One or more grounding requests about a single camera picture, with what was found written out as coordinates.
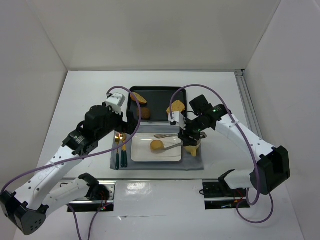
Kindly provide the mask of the metal serving tongs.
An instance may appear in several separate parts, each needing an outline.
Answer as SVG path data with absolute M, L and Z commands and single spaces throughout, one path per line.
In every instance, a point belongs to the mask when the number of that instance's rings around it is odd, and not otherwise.
M 155 134 L 154 137 L 155 137 L 155 140 L 162 141 L 162 139 L 165 139 L 165 138 L 178 137 L 178 134 L 177 133 L 173 133 L 173 134 Z M 179 141 L 179 140 L 176 141 L 176 142 L 169 142 L 169 143 L 163 142 L 163 143 L 164 143 L 164 149 L 163 150 L 152 151 L 152 152 L 168 151 L 168 150 L 183 146 L 183 142 Z

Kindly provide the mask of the round golden bun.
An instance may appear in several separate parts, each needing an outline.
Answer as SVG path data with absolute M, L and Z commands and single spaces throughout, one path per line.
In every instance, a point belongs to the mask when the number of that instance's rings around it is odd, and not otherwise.
M 151 151 L 161 151 L 165 148 L 164 143 L 161 140 L 153 140 L 150 143 Z

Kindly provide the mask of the dark brown round bread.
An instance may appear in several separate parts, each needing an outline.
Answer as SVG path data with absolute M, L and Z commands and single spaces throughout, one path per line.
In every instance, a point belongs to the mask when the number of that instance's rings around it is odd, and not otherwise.
M 151 117 L 151 112 L 147 107 L 141 107 L 140 110 L 137 109 L 137 116 L 141 116 L 143 120 L 149 120 Z

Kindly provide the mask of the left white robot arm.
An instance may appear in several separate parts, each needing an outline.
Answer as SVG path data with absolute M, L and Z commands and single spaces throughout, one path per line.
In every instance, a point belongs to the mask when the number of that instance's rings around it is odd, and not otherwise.
M 37 231 L 50 214 L 76 199 L 105 201 L 108 189 L 88 173 L 58 189 L 54 187 L 84 159 L 94 156 L 93 150 L 109 133 L 116 131 L 134 136 L 141 119 L 135 119 L 130 110 L 126 116 L 127 121 L 124 121 L 124 114 L 111 106 L 91 107 L 52 159 L 45 166 L 31 171 L 34 176 L 27 183 L 14 192 L 5 188 L 1 190 L 0 206 L 5 216 L 28 236 Z

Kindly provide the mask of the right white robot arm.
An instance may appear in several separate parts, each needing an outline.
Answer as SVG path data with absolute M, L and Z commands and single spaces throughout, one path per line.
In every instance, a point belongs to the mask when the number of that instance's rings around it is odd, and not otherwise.
M 204 95 L 190 102 L 196 117 L 189 119 L 180 112 L 169 113 L 171 124 L 180 127 L 178 138 L 184 147 L 195 146 L 201 140 L 201 132 L 213 129 L 225 136 L 253 161 L 252 170 L 231 169 L 219 177 L 229 189 L 254 188 L 262 195 L 270 194 L 290 177 L 289 153 L 283 147 L 275 147 L 264 141 L 235 117 L 223 104 L 212 106 Z

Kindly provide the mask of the large seeded bread slice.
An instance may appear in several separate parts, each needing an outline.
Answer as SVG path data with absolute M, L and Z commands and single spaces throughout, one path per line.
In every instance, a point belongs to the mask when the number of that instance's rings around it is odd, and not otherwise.
M 181 102 L 180 100 L 176 100 L 174 101 L 166 110 L 166 113 L 169 115 L 170 112 L 184 112 L 186 109 L 185 105 L 183 102 Z

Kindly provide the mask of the toasted bread slice left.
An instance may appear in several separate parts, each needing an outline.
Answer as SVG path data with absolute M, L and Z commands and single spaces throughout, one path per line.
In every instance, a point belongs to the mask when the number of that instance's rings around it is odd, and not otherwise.
M 131 95 L 130 95 L 130 98 L 135 102 L 139 102 L 141 105 L 145 105 L 147 104 L 147 100 L 142 97 L 140 94 L 138 94 L 137 92 L 133 92 Z

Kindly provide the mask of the yellow ceramic mug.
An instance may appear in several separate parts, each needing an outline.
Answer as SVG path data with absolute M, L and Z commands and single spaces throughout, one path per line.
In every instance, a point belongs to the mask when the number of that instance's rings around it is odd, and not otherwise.
M 193 157 L 196 157 L 197 150 L 199 149 L 200 145 L 201 145 L 201 140 L 197 142 L 197 145 L 184 146 L 184 149 L 187 153 L 191 154 Z

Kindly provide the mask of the white rectangular plate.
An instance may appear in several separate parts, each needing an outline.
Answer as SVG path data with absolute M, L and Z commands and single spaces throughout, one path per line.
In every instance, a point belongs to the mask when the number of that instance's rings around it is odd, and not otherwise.
M 150 144 L 156 133 L 137 133 L 131 142 L 131 160 L 134 162 L 142 163 L 156 163 L 156 162 L 179 162 L 182 159 L 182 147 L 177 146 L 161 152 L 153 152 Z

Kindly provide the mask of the black baking tray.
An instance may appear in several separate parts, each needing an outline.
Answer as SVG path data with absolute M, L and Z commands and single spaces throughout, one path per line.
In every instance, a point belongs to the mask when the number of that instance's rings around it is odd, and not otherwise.
M 171 97 L 180 87 L 177 86 L 133 86 L 129 90 L 133 93 L 137 93 L 142 96 L 147 103 L 142 104 L 142 108 L 148 108 L 150 110 L 150 118 L 145 120 L 142 119 L 142 122 L 166 122 L 168 123 L 168 114 L 167 109 L 170 105 Z M 187 92 L 182 90 L 174 97 L 172 102 L 176 100 L 181 101 L 185 110 L 182 112 L 184 117 L 188 116 L 188 102 L 187 102 Z M 127 103 L 127 110 L 133 113 L 133 116 L 136 120 L 139 119 L 138 116 L 138 106 L 135 101 L 129 97 Z

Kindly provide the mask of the gold green-handled fork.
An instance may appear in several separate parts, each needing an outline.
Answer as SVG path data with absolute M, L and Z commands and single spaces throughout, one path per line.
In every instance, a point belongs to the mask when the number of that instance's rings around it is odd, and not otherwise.
M 116 143 L 116 146 L 118 147 L 119 144 L 120 144 L 120 134 L 117 132 L 115 134 L 115 143 Z M 115 159 L 115 169 L 116 170 L 119 170 L 120 168 L 120 155 L 119 155 L 119 149 L 117 148 L 116 149 L 116 159 Z

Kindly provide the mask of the gold green-handled spoon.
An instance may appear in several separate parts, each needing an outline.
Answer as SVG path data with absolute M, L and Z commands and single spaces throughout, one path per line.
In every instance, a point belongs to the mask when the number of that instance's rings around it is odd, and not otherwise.
M 122 168 L 126 168 L 128 166 L 128 157 L 127 157 L 127 150 L 126 150 L 126 134 L 120 134 L 120 140 L 123 143 L 122 150 L 121 150 L 121 162 L 120 165 Z

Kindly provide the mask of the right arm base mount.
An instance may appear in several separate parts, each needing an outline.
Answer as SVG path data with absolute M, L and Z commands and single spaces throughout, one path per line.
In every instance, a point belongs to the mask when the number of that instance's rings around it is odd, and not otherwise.
M 237 204 L 244 201 L 239 207 L 250 208 L 246 202 L 247 191 L 244 188 L 230 189 L 218 181 L 204 181 L 199 194 L 204 197 L 206 210 L 235 209 Z

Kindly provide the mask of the aluminium frame rail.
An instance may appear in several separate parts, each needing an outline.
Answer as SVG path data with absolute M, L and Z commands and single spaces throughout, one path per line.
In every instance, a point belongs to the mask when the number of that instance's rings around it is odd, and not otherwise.
M 234 72 L 234 75 L 238 85 L 248 128 L 259 137 L 262 137 L 263 135 L 259 126 L 257 115 L 256 115 L 253 102 L 249 93 L 249 89 L 245 80 L 244 70 L 236 69 Z

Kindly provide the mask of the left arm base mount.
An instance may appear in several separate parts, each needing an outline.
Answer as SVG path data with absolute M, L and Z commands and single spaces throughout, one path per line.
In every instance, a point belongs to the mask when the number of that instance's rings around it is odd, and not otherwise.
M 76 213 L 93 213 L 101 208 L 101 212 L 114 211 L 116 183 L 100 181 L 97 193 L 90 198 L 81 197 L 69 203 Z

